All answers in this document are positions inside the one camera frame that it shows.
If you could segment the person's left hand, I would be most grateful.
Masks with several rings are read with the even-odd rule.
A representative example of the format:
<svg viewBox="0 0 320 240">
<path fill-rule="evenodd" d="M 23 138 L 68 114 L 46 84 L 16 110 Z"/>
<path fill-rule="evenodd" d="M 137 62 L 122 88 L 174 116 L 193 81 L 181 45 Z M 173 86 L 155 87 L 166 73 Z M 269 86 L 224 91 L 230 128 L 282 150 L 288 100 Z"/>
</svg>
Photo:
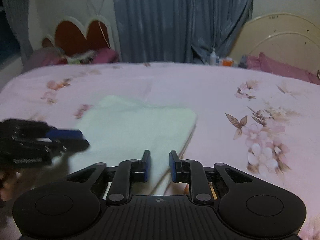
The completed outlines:
<svg viewBox="0 0 320 240">
<path fill-rule="evenodd" d="M 1 171 L 1 202 L 7 202 L 38 186 L 57 181 L 69 173 L 70 154 L 54 158 L 45 167 Z"/>
</svg>

